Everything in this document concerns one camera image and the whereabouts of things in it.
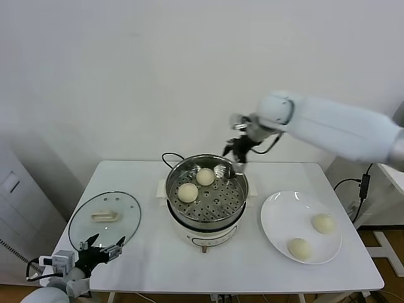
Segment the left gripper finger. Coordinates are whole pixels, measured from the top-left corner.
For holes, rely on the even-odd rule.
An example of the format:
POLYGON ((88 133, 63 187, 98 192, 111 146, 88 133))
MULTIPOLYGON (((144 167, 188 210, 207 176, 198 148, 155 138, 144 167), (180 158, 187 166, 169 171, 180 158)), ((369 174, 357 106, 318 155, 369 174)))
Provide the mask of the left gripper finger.
POLYGON ((102 252, 108 257, 108 261, 112 261, 122 254, 122 247, 125 243, 125 240, 126 238, 122 237, 115 244, 102 249, 102 252))
POLYGON ((99 234, 95 234, 89 238, 87 238, 87 240, 85 241, 81 241, 79 244, 79 251, 86 251, 89 248, 91 248, 94 244, 94 242, 98 239, 99 234))

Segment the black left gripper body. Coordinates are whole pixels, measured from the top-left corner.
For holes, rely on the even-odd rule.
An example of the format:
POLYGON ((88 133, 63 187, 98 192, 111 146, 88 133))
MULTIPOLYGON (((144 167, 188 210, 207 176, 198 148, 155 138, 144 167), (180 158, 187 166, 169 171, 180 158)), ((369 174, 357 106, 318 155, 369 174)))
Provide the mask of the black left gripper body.
POLYGON ((92 271, 100 263, 108 263, 109 254, 99 247, 89 247, 78 252, 75 267, 81 270, 85 277, 91 277, 92 271))

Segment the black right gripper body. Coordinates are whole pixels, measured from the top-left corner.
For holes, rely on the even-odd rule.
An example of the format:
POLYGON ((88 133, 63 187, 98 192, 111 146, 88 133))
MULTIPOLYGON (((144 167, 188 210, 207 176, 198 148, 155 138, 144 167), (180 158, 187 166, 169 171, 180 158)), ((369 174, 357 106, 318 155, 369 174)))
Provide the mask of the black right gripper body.
POLYGON ((232 145, 235 161, 246 161, 248 152, 255 146, 256 142, 246 134, 235 138, 232 145))

